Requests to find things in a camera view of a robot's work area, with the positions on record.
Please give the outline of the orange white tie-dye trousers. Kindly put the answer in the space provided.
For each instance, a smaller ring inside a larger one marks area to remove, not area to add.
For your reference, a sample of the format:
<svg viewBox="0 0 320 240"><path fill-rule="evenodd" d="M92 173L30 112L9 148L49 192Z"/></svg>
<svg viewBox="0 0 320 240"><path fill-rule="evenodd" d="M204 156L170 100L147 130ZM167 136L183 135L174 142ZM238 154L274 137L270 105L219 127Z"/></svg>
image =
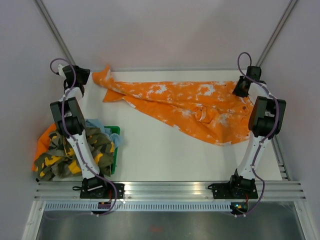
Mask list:
<svg viewBox="0 0 320 240"><path fill-rule="evenodd" d="M249 139L253 103L233 94L234 81L116 81L109 66L92 74L106 89L103 102L125 101L132 108L184 134L224 146Z"/></svg>

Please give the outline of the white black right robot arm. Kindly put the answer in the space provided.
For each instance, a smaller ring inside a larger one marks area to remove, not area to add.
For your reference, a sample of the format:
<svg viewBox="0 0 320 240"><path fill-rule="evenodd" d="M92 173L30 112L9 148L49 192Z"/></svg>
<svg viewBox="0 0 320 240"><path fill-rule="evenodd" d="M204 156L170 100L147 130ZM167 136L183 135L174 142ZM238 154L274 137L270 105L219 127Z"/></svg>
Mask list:
<svg viewBox="0 0 320 240"><path fill-rule="evenodd" d="M255 187L255 167L271 139L278 135L283 124L286 101L276 98L261 80L262 70L258 66L248 66L245 75L241 75L232 94L245 98L251 97L254 106L251 111L248 129L249 142L244 157L230 178L228 193L240 198L246 191Z"/></svg>

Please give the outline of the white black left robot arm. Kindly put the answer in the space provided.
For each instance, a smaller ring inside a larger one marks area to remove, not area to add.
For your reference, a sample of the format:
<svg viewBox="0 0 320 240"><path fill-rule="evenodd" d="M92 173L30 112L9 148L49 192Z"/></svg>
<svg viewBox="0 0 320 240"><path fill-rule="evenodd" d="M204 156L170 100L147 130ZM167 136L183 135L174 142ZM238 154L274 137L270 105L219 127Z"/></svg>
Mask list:
<svg viewBox="0 0 320 240"><path fill-rule="evenodd" d="M74 150L82 175L82 191L91 192L99 199L105 198L109 193L109 186L91 153L85 118L79 105L85 92L83 79L89 77L90 70L72 64L59 64L55 74L64 78L62 97L50 104L56 129Z"/></svg>

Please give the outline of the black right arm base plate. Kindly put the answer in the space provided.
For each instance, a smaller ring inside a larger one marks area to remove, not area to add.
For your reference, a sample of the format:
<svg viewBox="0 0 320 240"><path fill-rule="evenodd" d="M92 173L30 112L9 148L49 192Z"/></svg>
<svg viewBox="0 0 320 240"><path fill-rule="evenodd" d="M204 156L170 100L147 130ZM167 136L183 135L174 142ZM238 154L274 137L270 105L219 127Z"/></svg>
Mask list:
<svg viewBox="0 0 320 240"><path fill-rule="evenodd" d="M229 183L213 183L207 187L211 190L215 200L245 200L258 199L258 192L256 186L253 189L246 190L231 186Z"/></svg>

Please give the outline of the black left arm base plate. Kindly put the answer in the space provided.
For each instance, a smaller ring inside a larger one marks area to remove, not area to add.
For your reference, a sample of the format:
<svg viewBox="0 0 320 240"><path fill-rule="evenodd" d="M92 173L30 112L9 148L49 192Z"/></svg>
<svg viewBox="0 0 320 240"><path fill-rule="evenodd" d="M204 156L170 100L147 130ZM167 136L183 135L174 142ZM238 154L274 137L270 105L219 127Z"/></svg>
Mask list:
<svg viewBox="0 0 320 240"><path fill-rule="evenodd" d="M122 199L125 193L123 183L95 184L82 186L80 190L81 199Z"/></svg>

